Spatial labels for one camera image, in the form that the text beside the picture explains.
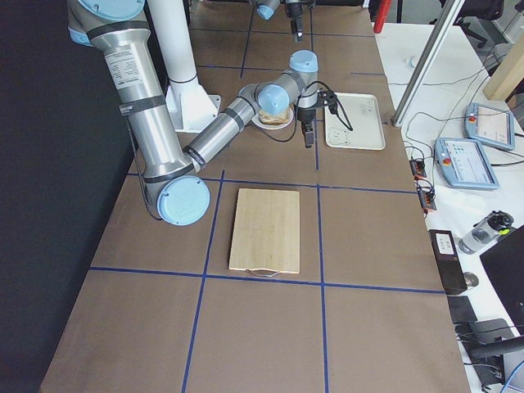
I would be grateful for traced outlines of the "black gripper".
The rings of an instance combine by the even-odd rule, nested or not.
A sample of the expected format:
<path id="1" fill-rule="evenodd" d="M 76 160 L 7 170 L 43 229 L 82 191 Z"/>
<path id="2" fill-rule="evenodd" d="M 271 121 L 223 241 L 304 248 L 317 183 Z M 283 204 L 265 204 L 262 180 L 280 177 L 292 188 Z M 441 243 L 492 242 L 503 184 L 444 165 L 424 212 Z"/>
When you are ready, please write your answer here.
<path id="1" fill-rule="evenodd" d="M 295 43 L 300 43 L 304 36 L 304 27 L 301 19 L 303 15 L 303 1 L 285 0 L 284 4 L 286 15 L 291 20 L 291 35 Z"/>
<path id="2" fill-rule="evenodd" d="M 313 106 L 309 108 L 298 106 L 297 108 L 296 118 L 300 121 L 306 148 L 311 148 L 314 145 L 313 122 L 316 119 L 316 113 L 317 109 Z"/>

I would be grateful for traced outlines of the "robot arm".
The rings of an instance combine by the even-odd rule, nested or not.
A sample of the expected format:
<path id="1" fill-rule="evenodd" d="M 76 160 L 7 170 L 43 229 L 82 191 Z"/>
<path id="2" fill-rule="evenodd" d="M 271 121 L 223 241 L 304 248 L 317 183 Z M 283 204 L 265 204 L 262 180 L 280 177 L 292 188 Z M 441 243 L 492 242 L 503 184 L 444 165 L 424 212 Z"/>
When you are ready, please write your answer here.
<path id="1" fill-rule="evenodd" d="M 197 173 L 260 113 L 315 117 L 318 59 L 294 52 L 273 81 L 249 84 L 226 107 L 200 85 L 180 1 L 70 1 L 71 39 L 102 52 L 134 146 L 144 159 L 141 189 L 158 220 L 199 220 L 210 192 Z"/>
<path id="2" fill-rule="evenodd" d="M 303 2 L 299 0 L 259 0 L 251 1 L 257 14 L 264 20 L 273 17 L 280 5 L 284 5 L 287 18 L 290 20 L 291 35 L 296 43 L 302 41 L 304 26 L 302 21 Z"/>

